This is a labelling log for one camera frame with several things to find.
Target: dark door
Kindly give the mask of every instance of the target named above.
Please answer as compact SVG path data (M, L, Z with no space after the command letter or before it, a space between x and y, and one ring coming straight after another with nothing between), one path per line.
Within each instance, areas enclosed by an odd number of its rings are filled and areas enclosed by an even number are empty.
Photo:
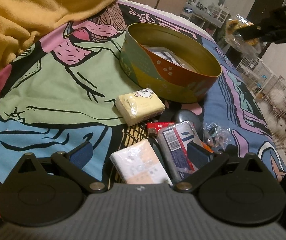
M283 6L285 0L255 0L247 20L254 24L259 24L262 19L270 16L270 11Z

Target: barcode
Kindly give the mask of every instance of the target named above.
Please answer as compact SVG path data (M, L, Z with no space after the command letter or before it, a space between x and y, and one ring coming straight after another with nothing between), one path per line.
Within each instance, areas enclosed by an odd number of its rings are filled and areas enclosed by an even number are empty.
M171 151L175 151L181 148L181 145L175 135L174 130L164 132L164 136Z

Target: cartoon rabbit logo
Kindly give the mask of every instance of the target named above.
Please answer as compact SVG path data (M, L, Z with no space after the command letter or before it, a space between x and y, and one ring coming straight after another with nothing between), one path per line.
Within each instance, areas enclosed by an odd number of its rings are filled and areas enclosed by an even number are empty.
M146 88L146 89L142 89L142 90L136 91L135 96L136 96L136 97L149 98L149 97L151 97L152 94L154 94L154 92L152 91L152 89Z

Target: pet cage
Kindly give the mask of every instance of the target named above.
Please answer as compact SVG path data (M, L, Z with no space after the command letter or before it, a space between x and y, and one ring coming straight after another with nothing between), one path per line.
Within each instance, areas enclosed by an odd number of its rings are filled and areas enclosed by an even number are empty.
M255 97L270 82L274 73L263 63L260 58L243 58L237 66L247 88Z
M243 58L237 66L270 129L278 154L286 165L286 81L261 59Z

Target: bed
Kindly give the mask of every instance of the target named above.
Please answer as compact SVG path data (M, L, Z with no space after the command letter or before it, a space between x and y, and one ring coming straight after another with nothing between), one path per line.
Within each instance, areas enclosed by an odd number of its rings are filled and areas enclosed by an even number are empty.
M280 180L286 167L262 114L211 36L181 17L117 0L87 20L69 22L44 36L0 71L0 186L24 153L48 157L69 152L85 140L93 153L83 170L109 186L120 181L110 154L147 138L144 124L127 127L115 108L118 95L140 89L119 65L126 27L136 22L188 35L222 66L222 75L203 102L163 100L166 110L155 121L168 121L177 110L189 109L205 123L228 127L235 154L256 153ZM161 156L156 140L149 140Z

